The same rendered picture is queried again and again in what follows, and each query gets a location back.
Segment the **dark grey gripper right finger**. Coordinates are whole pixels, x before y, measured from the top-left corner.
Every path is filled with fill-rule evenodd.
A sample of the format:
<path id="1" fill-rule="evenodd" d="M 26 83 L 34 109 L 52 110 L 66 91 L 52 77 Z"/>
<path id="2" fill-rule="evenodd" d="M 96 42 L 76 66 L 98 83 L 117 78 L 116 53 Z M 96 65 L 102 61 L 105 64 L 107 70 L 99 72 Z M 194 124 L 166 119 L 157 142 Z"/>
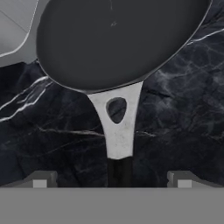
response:
<path id="1" fill-rule="evenodd" d="M 223 185 L 201 179 L 190 171 L 168 171 L 167 179 L 170 188 L 223 188 Z"/>

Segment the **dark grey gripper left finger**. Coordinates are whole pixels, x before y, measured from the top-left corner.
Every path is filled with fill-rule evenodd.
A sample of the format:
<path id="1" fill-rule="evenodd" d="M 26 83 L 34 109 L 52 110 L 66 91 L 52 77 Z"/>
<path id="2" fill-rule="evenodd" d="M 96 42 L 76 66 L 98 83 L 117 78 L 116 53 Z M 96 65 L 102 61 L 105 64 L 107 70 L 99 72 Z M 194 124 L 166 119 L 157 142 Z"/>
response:
<path id="1" fill-rule="evenodd" d="M 58 186 L 56 171 L 34 171 L 26 178 L 2 185 L 2 188 L 54 188 Z"/>

